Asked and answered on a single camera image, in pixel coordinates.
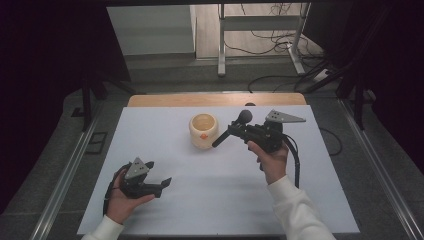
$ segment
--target person's right hand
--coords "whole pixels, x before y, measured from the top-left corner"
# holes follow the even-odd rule
[[[283,146],[279,150],[273,153],[266,153],[253,141],[249,141],[247,146],[258,156],[257,162],[262,163],[265,179],[268,184],[272,184],[286,176],[289,149],[285,143],[283,143]]]

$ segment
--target beige cylindrical container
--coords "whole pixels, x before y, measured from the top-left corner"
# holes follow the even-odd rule
[[[216,118],[208,113],[201,113],[191,118],[189,123],[191,142],[200,149],[212,147],[219,137],[219,126]]]

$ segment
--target person's left hand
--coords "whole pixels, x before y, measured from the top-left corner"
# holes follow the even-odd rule
[[[122,170],[117,173],[119,176],[113,183],[112,192],[109,198],[109,205],[106,216],[116,223],[123,224],[124,221],[132,214],[134,209],[141,204],[147,203],[155,198],[154,194],[143,196],[137,199],[131,199],[125,196],[125,194],[119,189],[122,181],[122,176],[126,173],[126,170]]]

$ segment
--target hand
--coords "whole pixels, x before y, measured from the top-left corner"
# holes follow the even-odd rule
[[[283,146],[279,150],[273,153],[266,153],[253,141],[249,141],[247,146],[258,156],[257,162],[262,163],[266,182],[268,184],[272,184],[286,176],[286,165],[289,149],[285,143],[283,143]]]
[[[125,172],[125,169],[122,170],[113,183],[113,189],[110,194],[109,206],[106,213],[106,216],[119,224],[123,224],[136,207],[155,198],[154,194],[143,196],[138,199],[131,199],[125,196],[121,189],[119,189],[122,176],[125,174]]]

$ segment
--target white wall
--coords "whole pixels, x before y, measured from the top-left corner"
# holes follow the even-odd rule
[[[194,53],[190,6],[108,7],[124,55]]]

